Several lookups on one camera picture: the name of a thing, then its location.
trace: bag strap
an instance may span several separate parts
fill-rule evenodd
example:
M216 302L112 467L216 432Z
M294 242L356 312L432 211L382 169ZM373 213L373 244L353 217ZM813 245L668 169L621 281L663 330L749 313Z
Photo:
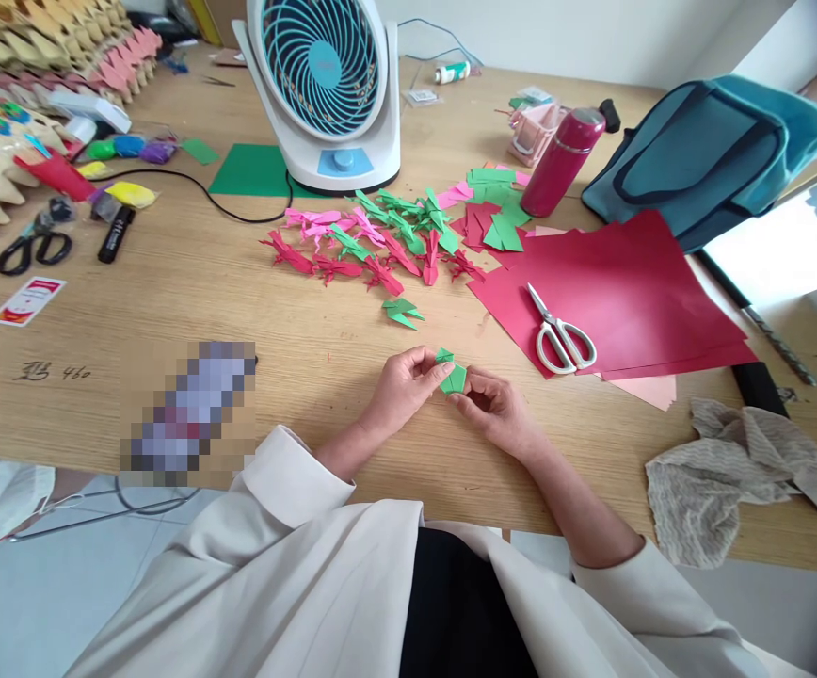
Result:
M625 201L629 202L630 204L655 204L657 202L665 202L685 191L691 190L695 186L697 186L703 180L714 176L718 172L727 169L731 165L734 164L735 160L742 155L747 149L753 146L757 141L768 135L770 132L775 131L775 126L767 121L767 120L758 120L756 121L750 129L748 129L741 137L733 143L729 149L723 154L721 158L719 158L716 163L698 180L696 180L690 186L686 186L684 188L676 188L674 190L658 190L658 191L650 191L648 193L641 193L640 195L634 195L630 193L628 190L625 189L625 180L628 178L629 173L634 168L634 165L637 163L638 160L641 159L641 156L649 150L650 146L653 145L653 142L658 139L663 132L665 132L669 127L687 115L688 112L693 110L699 104L701 104L708 96L710 96L713 91L700 83L700 87L695 87L690 94L688 94L687 98L681 103L679 108L673 113L669 120L665 122L662 129L653 137L647 146L642 148L638 151L622 168L617 172L616 176L613 178L613 188L616 190L616 193Z

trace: woman's left hand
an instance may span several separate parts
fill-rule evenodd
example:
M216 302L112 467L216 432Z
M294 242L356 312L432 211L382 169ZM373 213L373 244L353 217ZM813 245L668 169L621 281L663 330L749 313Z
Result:
M437 364L436 354L423 346L392 356L358 423L389 438L421 409L454 367L452 363Z

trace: white jacket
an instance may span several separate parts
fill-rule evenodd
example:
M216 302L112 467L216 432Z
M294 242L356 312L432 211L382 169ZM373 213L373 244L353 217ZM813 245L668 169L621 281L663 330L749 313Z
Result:
M766 675L649 541L572 583L420 502L345 506L354 489L275 428L67 675L396 678L419 525L492 564L541 678Z

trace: cloth rag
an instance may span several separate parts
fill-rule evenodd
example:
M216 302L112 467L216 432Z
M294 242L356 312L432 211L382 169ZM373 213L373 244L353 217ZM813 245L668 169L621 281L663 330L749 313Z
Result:
M660 550L676 565L719 567L738 534L738 504L804 494L817 507L817 445L790 419L715 400L691 401L700 440L646 466Z

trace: teal bag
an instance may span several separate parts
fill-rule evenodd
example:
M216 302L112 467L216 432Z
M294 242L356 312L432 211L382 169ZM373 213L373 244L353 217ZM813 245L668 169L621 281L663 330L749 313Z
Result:
M738 75L670 91L581 199L607 223L659 210L685 252L764 214L817 156L817 104Z

